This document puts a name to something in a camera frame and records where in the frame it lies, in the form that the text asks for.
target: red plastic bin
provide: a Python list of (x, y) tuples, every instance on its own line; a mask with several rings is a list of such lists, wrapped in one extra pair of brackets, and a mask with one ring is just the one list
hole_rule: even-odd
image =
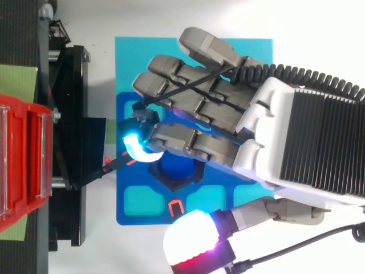
[(0, 94), (0, 232), (50, 195), (52, 127), (49, 109)]

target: white table surface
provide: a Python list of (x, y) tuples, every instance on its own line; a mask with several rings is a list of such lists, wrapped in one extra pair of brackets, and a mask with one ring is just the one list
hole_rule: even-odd
[[(88, 115), (115, 119), (117, 36), (178, 37), (189, 26), (218, 37), (273, 38), (274, 63), (301, 66), (365, 87), (364, 6), (359, 0), (58, 0), (56, 18), (72, 44), (91, 53)], [(116, 156), (115, 145), (105, 155)], [(59, 241), (50, 274), (167, 274), (166, 225), (116, 222), (116, 175), (88, 186), (86, 241)], [(358, 208), (341, 208), (316, 227), (268, 221), (231, 238), (238, 260), (255, 259), (341, 225), (365, 221)], [(351, 232), (332, 236), (248, 273), (365, 273), (365, 244)]]

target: white led light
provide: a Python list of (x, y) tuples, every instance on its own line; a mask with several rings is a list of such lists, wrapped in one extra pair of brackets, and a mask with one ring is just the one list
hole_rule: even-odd
[(143, 150), (142, 145), (139, 143), (137, 134), (129, 134), (123, 138), (125, 148), (128, 154), (138, 162), (150, 163), (159, 160), (163, 152), (160, 153), (147, 153)]
[(219, 234), (209, 214), (194, 210), (177, 219), (167, 229), (164, 252), (167, 262), (176, 265), (190, 260), (218, 242)]

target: robotic hand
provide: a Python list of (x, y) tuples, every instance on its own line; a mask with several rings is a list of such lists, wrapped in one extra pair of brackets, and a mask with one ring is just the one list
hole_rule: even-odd
[[(261, 198), (209, 215), (212, 233), (219, 237), (215, 252), (202, 249), (177, 259), (164, 244), (174, 273), (209, 273), (223, 266), (227, 273), (241, 273), (250, 264), (230, 263), (226, 238), (232, 233), (269, 219), (319, 224), (335, 206), (365, 206), (365, 89), (316, 71), (243, 57), (227, 42), (194, 27), (179, 42), (205, 67), (158, 55), (149, 71), (137, 77), (133, 87), (145, 99), (133, 105), (132, 118), (119, 124), (129, 155), (152, 162), (168, 151), (255, 180), (283, 199)], [(146, 109), (152, 103), (210, 127), (216, 136), (160, 123), (157, 113)], [(191, 234), (175, 237), (171, 232), (187, 217), (178, 219), (165, 239), (189, 245)], [(365, 241), (364, 223), (347, 229)], [(203, 237), (206, 231), (199, 233)], [(207, 263), (209, 269), (201, 267)]]

